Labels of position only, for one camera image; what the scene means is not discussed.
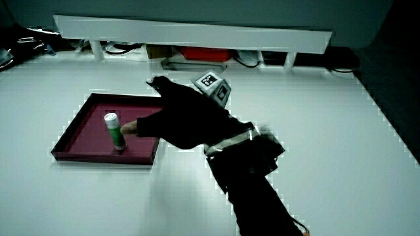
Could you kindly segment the person's right hand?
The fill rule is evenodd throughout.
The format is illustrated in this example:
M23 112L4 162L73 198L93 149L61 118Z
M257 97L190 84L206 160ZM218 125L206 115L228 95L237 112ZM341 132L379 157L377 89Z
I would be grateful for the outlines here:
M258 136L252 123L243 123L227 109L191 87L156 76L146 82L160 94L163 109L121 126L125 136L162 138L180 149L206 146L206 155L232 148L249 149Z

